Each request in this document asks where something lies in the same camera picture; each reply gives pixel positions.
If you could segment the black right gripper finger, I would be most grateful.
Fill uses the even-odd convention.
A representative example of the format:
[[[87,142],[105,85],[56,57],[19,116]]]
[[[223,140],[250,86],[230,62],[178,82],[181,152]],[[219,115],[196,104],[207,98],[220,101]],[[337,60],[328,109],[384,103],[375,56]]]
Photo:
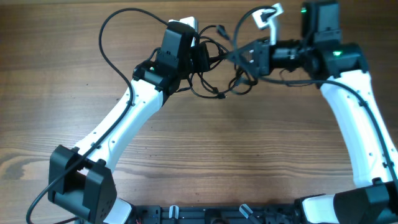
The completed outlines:
[[[247,71],[250,75],[254,77],[262,77],[264,76],[264,72],[262,68],[257,64],[257,62],[248,62],[245,60],[241,60],[240,62],[235,62],[237,66],[241,67],[243,70]]]
[[[231,62],[237,62],[236,56],[240,56],[242,62],[260,62],[264,58],[264,41],[252,41],[238,50],[229,52],[226,58]]]

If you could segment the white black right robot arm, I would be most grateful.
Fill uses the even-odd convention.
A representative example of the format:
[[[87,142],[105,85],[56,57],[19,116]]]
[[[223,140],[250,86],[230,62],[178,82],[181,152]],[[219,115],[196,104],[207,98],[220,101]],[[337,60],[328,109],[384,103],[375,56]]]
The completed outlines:
[[[338,1],[302,4],[301,40],[279,39],[279,4],[246,13],[270,36],[235,47],[229,59],[254,78],[268,81],[274,69],[304,69],[331,107],[351,160],[355,189],[297,199],[292,223],[394,223],[397,221],[397,149],[374,98],[368,63],[360,46],[342,43]]]

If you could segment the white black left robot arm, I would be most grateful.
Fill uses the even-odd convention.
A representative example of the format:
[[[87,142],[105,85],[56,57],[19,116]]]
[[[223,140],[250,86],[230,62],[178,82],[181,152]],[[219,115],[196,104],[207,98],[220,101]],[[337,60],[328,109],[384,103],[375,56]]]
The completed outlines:
[[[129,223],[135,208],[118,197],[113,172],[143,124],[199,68],[194,17],[169,20],[160,48],[133,72],[127,90],[92,133],[50,156],[49,202],[87,223]]]

